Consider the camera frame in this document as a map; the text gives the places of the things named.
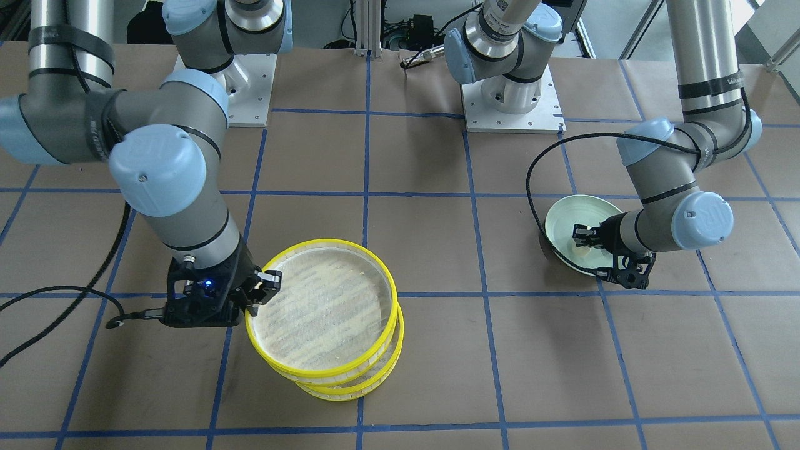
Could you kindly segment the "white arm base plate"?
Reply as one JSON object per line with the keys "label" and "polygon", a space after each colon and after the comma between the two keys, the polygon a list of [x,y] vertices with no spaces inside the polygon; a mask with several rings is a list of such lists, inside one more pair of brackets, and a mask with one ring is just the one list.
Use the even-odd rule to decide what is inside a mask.
{"label": "white arm base plate", "polygon": [[469,132],[557,134],[566,130],[549,65],[532,82],[497,75],[462,85],[462,101]]}
{"label": "white arm base plate", "polygon": [[176,109],[189,116],[182,124],[224,116],[229,126],[265,128],[276,63],[275,54],[180,51],[162,84],[178,90]]}

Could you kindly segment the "robot arm near steamer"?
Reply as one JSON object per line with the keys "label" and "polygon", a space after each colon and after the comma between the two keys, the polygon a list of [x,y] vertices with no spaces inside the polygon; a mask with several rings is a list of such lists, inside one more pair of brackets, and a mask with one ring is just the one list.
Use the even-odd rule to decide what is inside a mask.
{"label": "robot arm near steamer", "polygon": [[231,327],[278,293],[279,271],[253,262],[218,188],[231,125],[223,82],[240,55],[293,47],[289,1],[166,1],[184,68],[151,91],[112,86],[113,4],[34,1],[28,91],[2,99],[2,148],[25,164],[102,161],[132,210],[171,251],[167,300],[120,314],[173,328]]}

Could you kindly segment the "black gripper near plate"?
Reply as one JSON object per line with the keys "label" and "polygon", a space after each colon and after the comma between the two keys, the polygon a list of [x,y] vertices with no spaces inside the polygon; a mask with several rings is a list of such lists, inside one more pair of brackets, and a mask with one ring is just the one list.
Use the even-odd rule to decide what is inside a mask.
{"label": "black gripper near plate", "polygon": [[599,227],[574,226],[572,241],[577,248],[604,248],[612,256],[608,267],[599,267],[595,276],[626,289],[645,290],[656,260],[654,254],[637,253],[623,242],[621,227],[623,214],[609,217]]}

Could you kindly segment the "black gripper near steamer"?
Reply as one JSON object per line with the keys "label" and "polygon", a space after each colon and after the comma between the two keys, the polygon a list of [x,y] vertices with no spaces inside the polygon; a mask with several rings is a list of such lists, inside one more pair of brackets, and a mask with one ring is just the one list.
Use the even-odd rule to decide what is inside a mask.
{"label": "black gripper near steamer", "polygon": [[205,269],[172,259],[162,324],[172,328],[232,327],[244,313],[258,315],[282,288],[283,272],[260,271],[240,240],[223,262]]}

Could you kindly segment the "robot arm near plate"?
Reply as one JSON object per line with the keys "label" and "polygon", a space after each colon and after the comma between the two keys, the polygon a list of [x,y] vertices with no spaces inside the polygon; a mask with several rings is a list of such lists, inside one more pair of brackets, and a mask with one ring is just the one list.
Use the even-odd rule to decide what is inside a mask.
{"label": "robot arm near plate", "polygon": [[[594,227],[576,219],[562,226],[563,241],[605,251],[609,261],[570,256],[557,246],[554,221],[531,211],[542,238],[564,263],[626,289],[648,287],[658,253],[695,251],[728,239],[734,227],[732,208],[720,194],[701,190],[696,174],[748,151],[763,133],[738,66],[729,3],[666,5],[683,121],[674,124],[657,117],[623,133],[596,132],[559,141],[616,139],[642,206],[605,217]],[[561,27],[558,13],[540,1],[482,2],[447,25],[449,73],[462,85],[492,78],[520,86],[538,84]]]}

